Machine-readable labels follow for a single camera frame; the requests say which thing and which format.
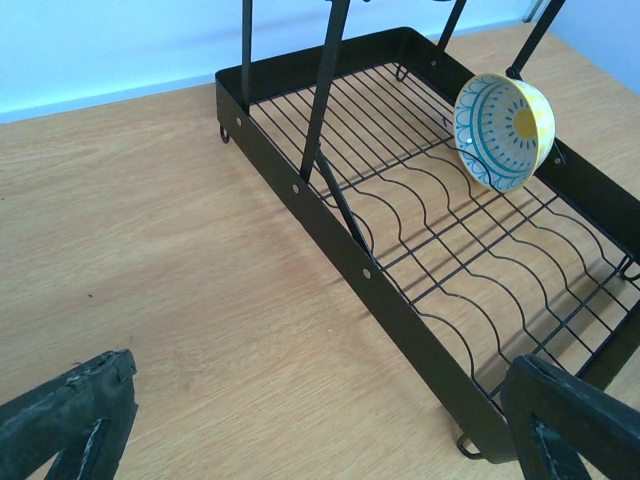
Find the black wire dish rack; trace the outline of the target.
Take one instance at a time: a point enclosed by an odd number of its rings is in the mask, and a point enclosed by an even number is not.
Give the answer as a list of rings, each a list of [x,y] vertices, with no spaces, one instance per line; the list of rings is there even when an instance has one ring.
[[[607,388],[639,351],[639,202],[555,140],[522,188],[472,179],[453,105],[471,72],[410,27],[346,38],[330,1],[315,48],[215,76],[235,143],[460,428],[473,460],[515,458],[501,405],[524,354]]]

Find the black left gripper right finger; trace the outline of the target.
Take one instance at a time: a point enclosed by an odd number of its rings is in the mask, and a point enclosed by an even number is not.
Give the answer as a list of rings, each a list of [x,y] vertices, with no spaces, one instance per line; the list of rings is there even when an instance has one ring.
[[[639,477],[639,412],[535,355],[516,357],[500,391],[526,479]]]

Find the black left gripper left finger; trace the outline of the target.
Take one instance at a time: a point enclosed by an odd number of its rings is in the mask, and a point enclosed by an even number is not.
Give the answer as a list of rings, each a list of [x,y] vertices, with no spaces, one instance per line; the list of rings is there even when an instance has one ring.
[[[128,349],[106,351],[1,406],[1,477],[112,479],[138,405]]]

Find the sun pattern ceramic bowl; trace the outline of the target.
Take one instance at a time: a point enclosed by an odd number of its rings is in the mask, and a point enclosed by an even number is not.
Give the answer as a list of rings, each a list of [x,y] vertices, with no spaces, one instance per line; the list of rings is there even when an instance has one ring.
[[[551,153],[555,115],[533,85],[498,73],[473,76],[453,112],[455,149],[473,179],[499,193],[523,187]]]

